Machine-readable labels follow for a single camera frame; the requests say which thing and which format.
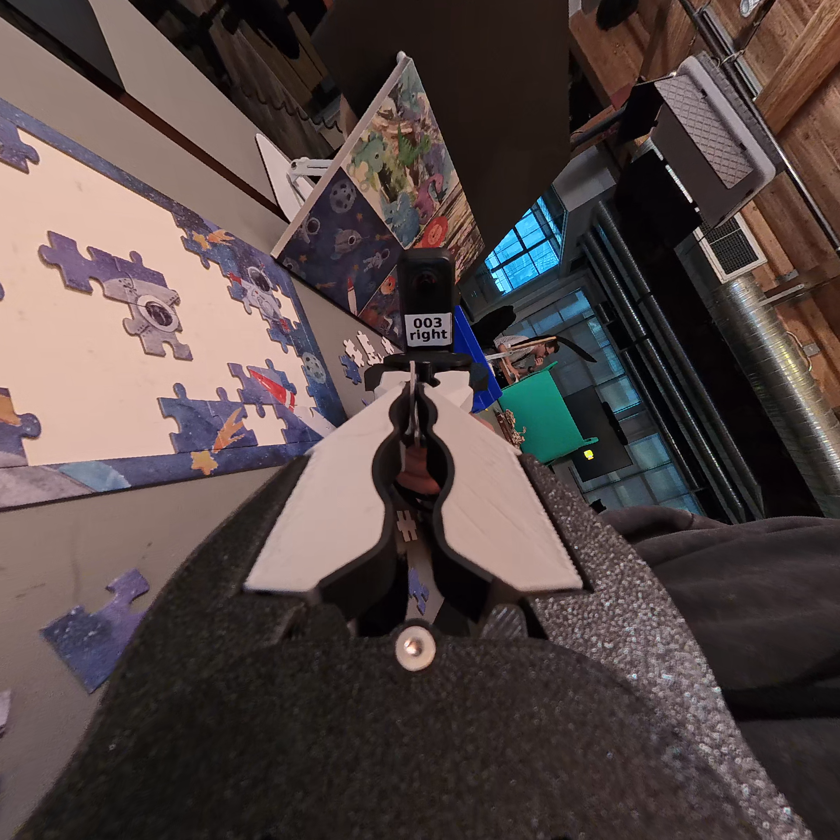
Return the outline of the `joined satellite puzzle pieces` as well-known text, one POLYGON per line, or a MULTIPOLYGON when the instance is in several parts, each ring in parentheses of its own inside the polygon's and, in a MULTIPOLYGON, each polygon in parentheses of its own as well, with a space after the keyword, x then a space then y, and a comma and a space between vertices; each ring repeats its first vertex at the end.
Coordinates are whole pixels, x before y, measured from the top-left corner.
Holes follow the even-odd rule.
POLYGON ((123 328, 140 339, 146 354, 164 356, 168 344, 177 360, 193 359, 190 347, 179 339, 182 322, 176 307, 180 295, 168 287, 162 273, 143 263, 140 253, 131 251, 125 259, 88 247, 83 255, 74 239, 53 231, 47 237, 38 254, 45 264, 59 270, 65 287, 92 294, 95 280, 105 298, 128 306, 123 328))

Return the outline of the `dark blue puzzle piece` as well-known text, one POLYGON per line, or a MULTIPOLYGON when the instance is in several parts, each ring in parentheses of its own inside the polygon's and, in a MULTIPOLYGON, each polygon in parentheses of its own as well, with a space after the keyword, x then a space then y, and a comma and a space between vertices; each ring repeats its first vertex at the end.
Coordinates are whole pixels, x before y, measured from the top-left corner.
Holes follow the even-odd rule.
POLYGON ((175 420, 178 425, 178 432, 170 433, 174 451, 189 454, 212 450, 220 426, 210 403, 188 398, 180 382, 174 383, 173 391, 174 397, 159 397, 158 403, 163 417, 175 420))

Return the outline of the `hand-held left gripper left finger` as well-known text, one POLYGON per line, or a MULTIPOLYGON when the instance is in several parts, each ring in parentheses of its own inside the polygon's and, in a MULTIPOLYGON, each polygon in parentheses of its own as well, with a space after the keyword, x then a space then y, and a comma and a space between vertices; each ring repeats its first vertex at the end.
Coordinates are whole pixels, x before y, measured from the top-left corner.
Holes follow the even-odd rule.
POLYGON ((396 577, 391 488, 409 406, 400 382, 309 451, 245 591, 330 603, 348 620, 385 597, 396 577))

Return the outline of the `star print puzzle piece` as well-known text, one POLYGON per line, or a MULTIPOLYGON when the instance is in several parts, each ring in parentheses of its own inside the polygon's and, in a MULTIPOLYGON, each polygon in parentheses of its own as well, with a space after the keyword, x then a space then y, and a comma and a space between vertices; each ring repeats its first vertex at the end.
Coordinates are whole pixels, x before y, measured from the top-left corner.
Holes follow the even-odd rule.
POLYGON ((37 438, 41 433, 36 415, 19 415, 7 388, 1 388, 1 467, 14 468, 28 465, 24 440, 37 438))

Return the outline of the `person's right hand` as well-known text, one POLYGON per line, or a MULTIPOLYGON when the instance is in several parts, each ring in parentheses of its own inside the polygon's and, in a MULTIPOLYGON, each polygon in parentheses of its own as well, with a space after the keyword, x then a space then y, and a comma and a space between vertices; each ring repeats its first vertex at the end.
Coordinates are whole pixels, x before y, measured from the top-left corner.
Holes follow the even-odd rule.
POLYGON ((427 468, 427 449, 412 444, 405 448, 402 471, 395 478, 400 487, 424 496, 435 496, 440 486, 427 468))

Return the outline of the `grey ceiling unit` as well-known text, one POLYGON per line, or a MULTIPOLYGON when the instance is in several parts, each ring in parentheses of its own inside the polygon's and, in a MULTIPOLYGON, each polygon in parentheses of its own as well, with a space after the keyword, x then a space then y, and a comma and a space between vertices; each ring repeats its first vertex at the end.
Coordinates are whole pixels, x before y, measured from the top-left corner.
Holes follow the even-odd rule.
POLYGON ((771 137, 708 53, 654 85, 663 104, 651 141, 706 224, 728 221, 783 171, 771 137))

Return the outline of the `black rounded panel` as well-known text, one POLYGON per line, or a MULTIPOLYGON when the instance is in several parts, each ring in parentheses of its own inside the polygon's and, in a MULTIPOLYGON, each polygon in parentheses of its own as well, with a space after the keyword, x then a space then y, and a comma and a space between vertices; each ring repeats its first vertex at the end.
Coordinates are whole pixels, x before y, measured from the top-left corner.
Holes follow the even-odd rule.
POLYGON ((1 16, 105 92, 125 92, 89 1, 2 1, 1 16))

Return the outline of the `person's right forearm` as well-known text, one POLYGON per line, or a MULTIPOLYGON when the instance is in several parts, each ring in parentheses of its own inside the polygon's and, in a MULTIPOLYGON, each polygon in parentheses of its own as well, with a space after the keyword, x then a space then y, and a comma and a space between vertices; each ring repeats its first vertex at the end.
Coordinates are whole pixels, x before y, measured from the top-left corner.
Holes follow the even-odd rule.
POLYGON ((600 519, 666 588, 736 719, 838 718, 838 520, 725 525, 668 507, 600 519))

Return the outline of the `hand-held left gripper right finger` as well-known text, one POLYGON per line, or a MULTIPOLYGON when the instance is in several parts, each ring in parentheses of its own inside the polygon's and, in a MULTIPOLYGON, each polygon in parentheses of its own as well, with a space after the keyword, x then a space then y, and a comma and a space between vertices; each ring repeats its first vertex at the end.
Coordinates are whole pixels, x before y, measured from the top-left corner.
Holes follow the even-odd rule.
POLYGON ((440 491, 432 512, 436 587, 478 623, 498 601, 582 592, 585 582, 530 477, 539 463, 457 406, 419 385, 427 468, 440 491))

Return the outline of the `black wall monitor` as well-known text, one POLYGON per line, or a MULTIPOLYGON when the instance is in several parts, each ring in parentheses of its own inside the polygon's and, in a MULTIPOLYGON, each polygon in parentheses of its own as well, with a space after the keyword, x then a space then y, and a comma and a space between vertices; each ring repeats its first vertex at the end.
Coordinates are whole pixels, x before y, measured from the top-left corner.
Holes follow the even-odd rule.
POLYGON ((627 437, 612 408, 593 386, 565 396, 564 401, 582 437, 596 439, 572 454, 572 465, 581 482, 633 466, 627 437))

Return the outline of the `wooden easel frame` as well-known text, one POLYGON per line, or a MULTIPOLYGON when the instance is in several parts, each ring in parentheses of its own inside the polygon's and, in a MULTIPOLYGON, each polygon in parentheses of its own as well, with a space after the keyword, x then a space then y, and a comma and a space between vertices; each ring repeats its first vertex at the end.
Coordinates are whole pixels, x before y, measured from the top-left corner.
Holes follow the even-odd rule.
POLYGON ((559 347, 556 339, 538 342, 533 337, 519 334, 501 335, 495 341, 495 350, 506 352, 510 364, 525 368, 540 366, 542 362, 538 360, 557 353, 559 347))

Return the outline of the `silver ventilation duct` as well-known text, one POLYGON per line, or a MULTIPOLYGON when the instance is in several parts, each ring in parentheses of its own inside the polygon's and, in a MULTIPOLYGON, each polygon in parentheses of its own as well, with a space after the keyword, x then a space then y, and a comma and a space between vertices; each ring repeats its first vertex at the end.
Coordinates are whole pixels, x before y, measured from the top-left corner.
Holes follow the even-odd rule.
POLYGON ((709 310, 819 508, 838 518, 838 418, 803 353, 750 274, 715 289, 709 310))

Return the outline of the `purple puzzle piece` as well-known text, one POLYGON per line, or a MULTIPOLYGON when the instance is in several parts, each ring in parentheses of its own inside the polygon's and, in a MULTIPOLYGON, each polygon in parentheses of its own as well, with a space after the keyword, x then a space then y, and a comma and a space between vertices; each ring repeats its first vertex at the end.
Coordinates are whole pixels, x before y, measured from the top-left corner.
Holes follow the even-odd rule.
POLYGON ((39 630, 61 661, 91 694, 105 683, 141 624, 145 612, 132 603, 150 590, 149 582, 132 569, 107 585, 111 601, 89 613, 83 605, 39 630))

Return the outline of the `space puzzle board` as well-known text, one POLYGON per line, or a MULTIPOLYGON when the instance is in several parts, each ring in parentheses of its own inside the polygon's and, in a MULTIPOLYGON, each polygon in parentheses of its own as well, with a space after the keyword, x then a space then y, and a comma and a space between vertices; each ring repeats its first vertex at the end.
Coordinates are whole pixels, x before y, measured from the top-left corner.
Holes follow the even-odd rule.
POLYGON ((1 385, 37 416, 28 465, 2 468, 2 508, 283 466, 347 415, 287 271, 216 226, 2 101, 1 385), (128 306, 65 287, 39 246, 53 231, 143 263, 178 292, 192 360, 144 352, 128 306), (255 448, 177 454, 159 397, 223 387, 255 448))

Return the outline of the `comet print puzzle piece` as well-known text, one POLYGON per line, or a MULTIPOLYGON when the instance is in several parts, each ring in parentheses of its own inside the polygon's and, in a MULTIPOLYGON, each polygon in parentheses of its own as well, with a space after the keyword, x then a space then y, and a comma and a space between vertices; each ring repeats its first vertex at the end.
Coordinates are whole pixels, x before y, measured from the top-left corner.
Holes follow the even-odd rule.
POLYGON ((232 448, 257 447, 256 434, 245 425, 245 405, 229 399, 226 390, 221 386, 216 389, 216 395, 216 400, 206 402, 211 425, 215 430, 211 451, 220 453, 232 448))

